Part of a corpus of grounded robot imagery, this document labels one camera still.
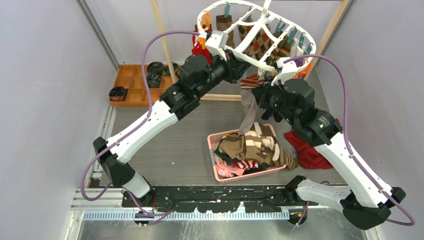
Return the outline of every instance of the pile of clothes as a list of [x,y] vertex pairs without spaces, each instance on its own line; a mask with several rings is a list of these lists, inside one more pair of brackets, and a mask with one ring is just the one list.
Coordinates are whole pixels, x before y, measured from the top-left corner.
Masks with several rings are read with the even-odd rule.
[[280,147],[271,128],[258,122],[245,134],[225,134],[214,153],[217,172],[225,178],[299,166],[298,160]]

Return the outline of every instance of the gray floor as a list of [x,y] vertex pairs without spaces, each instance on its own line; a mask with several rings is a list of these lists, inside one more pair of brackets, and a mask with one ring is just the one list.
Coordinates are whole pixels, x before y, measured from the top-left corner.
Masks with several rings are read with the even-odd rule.
[[[308,79],[315,89],[316,106],[327,110],[328,106],[318,78],[313,71]],[[223,82],[210,93],[240,94],[239,84]],[[112,135],[125,129],[147,110],[144,108],[119,108],[116,113]],[[283,134],[291,127],[286,122],[261,120],[260,123],[271,124],[281,146],[292,156],[294,148],[286,141]],[[201,101],[200,106],[184,119],[168,127],[144,145],[132,158],[130,164],[150,184],[160,185],[220,185],[215,180],[209,154],[207,136],[214,133],[238,129],[244,119],[240,102]],[[277,173],[242,179],[229,185],[284,185],[296,175],[305,176],[315,182],[329,181],[332,184],[346,184],[334,169],[283,169]],[[100,184],[109,182],[103,174]]]

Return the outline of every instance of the pink laundry basket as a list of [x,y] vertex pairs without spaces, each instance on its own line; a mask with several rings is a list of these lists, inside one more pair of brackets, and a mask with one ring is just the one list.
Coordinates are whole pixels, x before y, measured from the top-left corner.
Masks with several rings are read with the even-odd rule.
[[[265,124],[265,126],[269,126],[271,128],[271,131],[272,131],[272,133],[274,134],[274,137],[275,137],[276,132],[274,131],[273,126],[271,124]],[[228,183],[228,182],[237,181],[237,180],[240,180],[240,179],[253,178],[253,177],[256,177],[256,176],[275,173],[275,172],[278,172],[281,169],[286,167],[286,165],[283,165],[283,166],[275,167],[275,168],[265,170],[265,171],[255,172],[255,173],[246,174],[246,175],[242,175],[242,176],[234,176],[234,177],[223,177],[223,176],[218,175],[217,167],[216,167],[216,164],[215,164],[215,153],[214,153],[214,151],[217,148],[218,144],[220,143],[221,139],[223,138],[223,136],[225,134],[237,133],[238,131],[239,131],[238,129],[235,129],[235,130],[231,130],[231,131],[223,131],[223,132],[219,132],[219,133],[214,133],[214,134],[207,136],[207,144],[209,145],[209,152],[210,152],[210,159],[212,160],[213,174],[215,175],[215,179],[218,182]]]

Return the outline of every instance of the wooden post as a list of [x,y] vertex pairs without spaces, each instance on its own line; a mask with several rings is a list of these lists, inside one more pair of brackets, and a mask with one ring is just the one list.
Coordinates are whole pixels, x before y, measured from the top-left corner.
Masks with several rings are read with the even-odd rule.
[[[156,17],[156,23],[157,27],[159,28],[159,32],[163,34],[165,32],[164,25],[162,24],[161,14],[159,13],[159,7],[156,0],[150,0],[151,6],[153,8],[154,16]],[[168,48],[168,41],[165,36],[161,37],[162,39],[162,45],[163,45],[163,51],[165,52],[166,61],[168,62],[169,67],[169,73],[171,74],[172,83],[175,83],[177,81],[177,78],[175,76],[174,66],[172,64],[170,51]]]
[[[340,21],[340,18],[343,16],[343,13],[345,12],[346,7],[348,6],[349,2],[351,0],[341,0],[340,3],[338,4],[337,9],[335,10],[327,28],[325,29],[324,35],[322,36],[321,40],[319,41],[319,44],[316,48],[316,52],[315,54],[322,54],[324,48],[326,47],[327,43],[330,40],[331,35],[334,32],[334,29],[336,28],[337,24]],[[312,72],[312,69],[314,69],[315,65],[317,64],[318,58],[314,57],[311,64],[311,69],[310,71],[307,72],[307,74],[305,75],[305,77],[303,79],[307,80],[309,75]]]
[[200,100],[240,102],[242,96],[230,94],[205,94]]

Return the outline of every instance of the orange compartment tray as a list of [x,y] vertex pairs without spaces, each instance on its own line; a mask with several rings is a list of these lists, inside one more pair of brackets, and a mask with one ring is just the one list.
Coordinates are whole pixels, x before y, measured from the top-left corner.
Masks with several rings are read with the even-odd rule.
[[[159,88],[150,88],[151,101],[156,102],[162,93],[173,84],[171,76],[162,76]],[[116,108],[147,108],[149,100],[147,98],[146,87],[143,81],[141,65],[123,64],[119,68],[113,87],[122,86],[128,89],[125,101],[111,101],[109,104]]]

